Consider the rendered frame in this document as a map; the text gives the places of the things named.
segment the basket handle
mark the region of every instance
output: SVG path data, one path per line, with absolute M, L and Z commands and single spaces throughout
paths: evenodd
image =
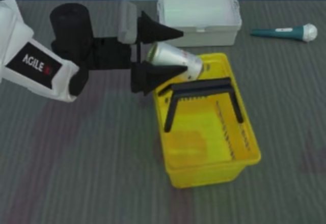
M 206 97 L 221 93 L 229 94 L 237 121 L 238 123 L 243 123 L 243 117 L 241 114 L 239 103 L 237 101 L 235 90 L 231 84 L 231 79 L 229 77 L 169 84 L 164 89 L 162 89 L 158 93 L 158 95 L 162 96 L 169 90 L 172 90 L 173 93 L 171 96 L 168 114 L 164 125 L 165 132 L 171 131 L 175 111 L 177 109 L 178 101 L 180 99 L 203 96 Z

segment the black label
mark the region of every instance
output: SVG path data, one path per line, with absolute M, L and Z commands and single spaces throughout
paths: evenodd
M 7 68 L 52 89 L 52 79 L 62 64 L 27 43 L 21 51 L 6 65 Z

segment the yellow plastic bin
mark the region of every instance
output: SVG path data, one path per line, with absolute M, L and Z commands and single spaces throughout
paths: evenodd
M 164 131 L 172 91 L 158 92 L 175 77 L 154 91 L 166 171 L 172 185 L 186 188 L 227 182 L 247 166 L 259 162 L 261 154 L 233 72 L 225 54 L 200 56 L 204 70 L 199 79 L 230 77 L 243 117 L 238 123 L 227 93 L 178 102 L 170 132 Z

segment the microphone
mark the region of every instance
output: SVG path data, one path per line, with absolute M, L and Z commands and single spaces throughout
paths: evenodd
M 251 36 L 295 39 L 304 42 L 315 40 L 317 35 L 317 27 L 310 23 L 290 28 L 252 29 L 251 31 Z

